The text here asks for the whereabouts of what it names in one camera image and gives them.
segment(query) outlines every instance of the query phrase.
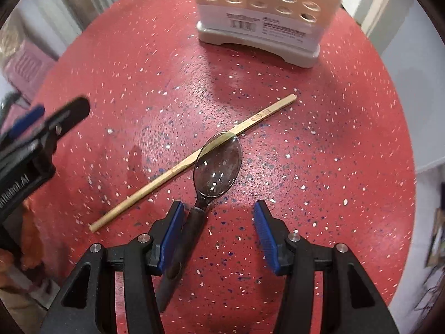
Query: barcode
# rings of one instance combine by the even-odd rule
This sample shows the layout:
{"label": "barcode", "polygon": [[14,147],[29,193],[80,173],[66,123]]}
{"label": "barcode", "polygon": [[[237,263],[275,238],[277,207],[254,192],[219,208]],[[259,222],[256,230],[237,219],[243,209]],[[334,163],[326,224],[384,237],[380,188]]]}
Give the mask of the barcode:
{"label": "barcode", "polygon": [[242,30],[247,30],[247,31],[255,31],[255,29],[256,29],[256,24],[249,23],[247,21],[231,19],[230,23],[231,23],[230,27],[235,28],[235,29],[242,29]]}

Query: white base of holder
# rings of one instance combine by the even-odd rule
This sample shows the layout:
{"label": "white base of holder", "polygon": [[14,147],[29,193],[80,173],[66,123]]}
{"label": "white base of holder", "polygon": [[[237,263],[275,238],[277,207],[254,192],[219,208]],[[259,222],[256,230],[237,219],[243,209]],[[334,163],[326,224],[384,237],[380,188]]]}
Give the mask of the white base of holder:
{"label": "white base of holder", "polygon": [[204,43],[213,45],[232,43],[252,46],[253,48],[262,49],[278,55],[283,58],[285,62],[301,68],[312,68],[320,54],[320,45],[317,45],[315,51],[309,51],[289,44],[278,43],[273,40],[262,39],[247,34],[208,29],[202,25],[201,21],[198,22],[196,28],[198,30],[198,38]]}

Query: white label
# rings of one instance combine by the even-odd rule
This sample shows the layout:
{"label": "white label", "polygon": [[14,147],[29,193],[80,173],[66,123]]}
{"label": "white label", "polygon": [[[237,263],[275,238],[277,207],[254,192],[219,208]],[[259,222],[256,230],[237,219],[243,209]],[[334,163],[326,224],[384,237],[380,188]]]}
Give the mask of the white label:
{"label": "white label", "polygon": [[236,7],[198,5],[204,28],[232,31],[315,51],[323,28],[274,14]]}

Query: round table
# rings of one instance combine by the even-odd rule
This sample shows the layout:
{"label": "round table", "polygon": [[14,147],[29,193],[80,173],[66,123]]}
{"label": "round table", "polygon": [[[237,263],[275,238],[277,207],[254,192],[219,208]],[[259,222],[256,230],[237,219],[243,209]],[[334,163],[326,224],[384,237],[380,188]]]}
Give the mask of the round table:
{"label": "round table", "polygon": [[48,270],[63,278],[92,243],[125,244],[174,199],[193,204],[187,170],[99,233],[88,230],[213,134],[294,93],[295,103],[240,137],[239,177],[209,211],[165,331],[272,331],[284,278],[263,257],[258,199],[310,242],[346,243],[389,303],[408,253],[415,175],[402,106],[371,43],[339,9],[318,63],[301,69],[245,46],[201,43],[198,19],[194,0],[120,0],[48,74],[37,98],[48,112],[78,95],[92,106],[59,142],[56,177],[33,195]]}

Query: pink object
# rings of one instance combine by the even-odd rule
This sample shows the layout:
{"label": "pink object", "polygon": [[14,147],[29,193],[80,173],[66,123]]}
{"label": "pink object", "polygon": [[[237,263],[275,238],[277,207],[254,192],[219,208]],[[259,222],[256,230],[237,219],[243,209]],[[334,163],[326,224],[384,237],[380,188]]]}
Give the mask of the pink object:
{"label": "pink object", "polygon": [[32,102],[48,71],[56,62],[30,41],[24,40],[4,70],[5,77]]}

